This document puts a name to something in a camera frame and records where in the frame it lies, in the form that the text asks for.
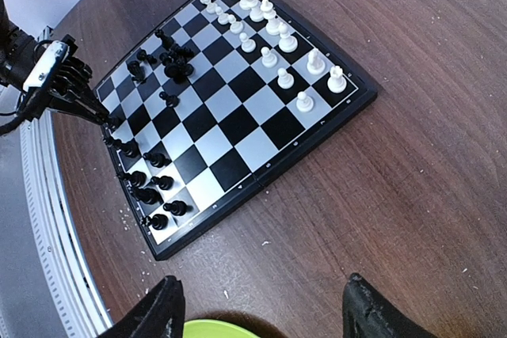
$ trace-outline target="wooden table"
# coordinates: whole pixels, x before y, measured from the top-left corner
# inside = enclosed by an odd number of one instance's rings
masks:
[[[184,1],[81,0],[56,35],[77,39],[96,85]],[[507,0],[285,1],[381,83],[379,98],[170,260],[151,259],[100,129],[55,116],[74,222],[113,319],[173,274],[188,319],[340,336],[357,271],[442,337],[505,336]]]

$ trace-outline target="robotic arm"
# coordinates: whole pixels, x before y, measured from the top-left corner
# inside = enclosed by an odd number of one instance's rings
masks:
[[[73,56],[77,49],[68,35],[62,41],[36,42],[9,20],[0,0],[0,85],[21,92],[16,116],[0,126],[0,136],[40,118],[46,108],[117,127],[120,121],[109,116],[89,88],[92,70]]]

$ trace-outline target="wood grain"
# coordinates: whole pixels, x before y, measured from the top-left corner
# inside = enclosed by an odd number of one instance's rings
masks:
[[[76,37],[95,85],[183,1],[81,0],[56,35]],[[357,271],[439,336],[507,336],[507,0],[285,1],[381,82],[379,98],[168,261],[151,259],[99,128],[55,116],[72,215],[112,317],[173,274],[188,319],[340,336]]]

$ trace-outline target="green object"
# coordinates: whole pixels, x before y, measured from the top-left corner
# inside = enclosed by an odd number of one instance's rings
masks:
[[[215,320],[185,322],[183,338],[259,338],[239,326]]]

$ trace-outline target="gray floor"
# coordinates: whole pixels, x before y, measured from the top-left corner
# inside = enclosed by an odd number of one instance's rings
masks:
[[[16,99],[13,88],[0,93],[0,112],[12,110]],[[0,123],[6,121],[0,117]],[[0,138],[1,317],[10,337],[67,336],[36,251],[25,198],[19,131]]]

